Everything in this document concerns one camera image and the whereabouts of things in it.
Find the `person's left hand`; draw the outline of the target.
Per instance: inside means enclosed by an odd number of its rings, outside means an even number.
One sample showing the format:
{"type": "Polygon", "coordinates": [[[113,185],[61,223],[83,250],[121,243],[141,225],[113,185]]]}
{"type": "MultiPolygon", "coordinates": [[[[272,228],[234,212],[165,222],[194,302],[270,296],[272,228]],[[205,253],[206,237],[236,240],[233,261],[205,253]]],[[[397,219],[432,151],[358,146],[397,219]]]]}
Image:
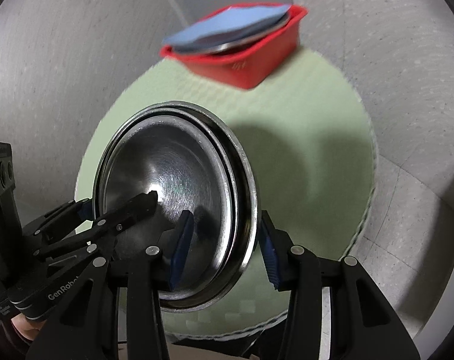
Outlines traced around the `person's left hand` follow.
{"type": "Polygon", "coordinates": [[[11,323],[19,334],[29,341],[34,341],[45,325],[45,321],[30,320],[23,314],[18,314],[12,318],[11,323]]]}

